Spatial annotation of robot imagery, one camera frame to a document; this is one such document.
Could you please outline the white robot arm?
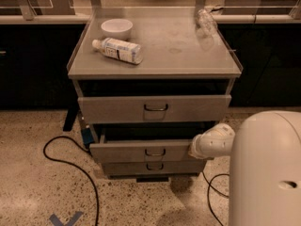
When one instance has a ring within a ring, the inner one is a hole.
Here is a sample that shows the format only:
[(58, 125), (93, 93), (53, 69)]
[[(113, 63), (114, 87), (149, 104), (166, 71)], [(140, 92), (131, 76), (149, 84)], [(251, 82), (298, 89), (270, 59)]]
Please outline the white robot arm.
[(257, 113), (238, 130), (219, 123), (189, 153), (230, 157), (229, 226), (301, 226), (300, 112)]

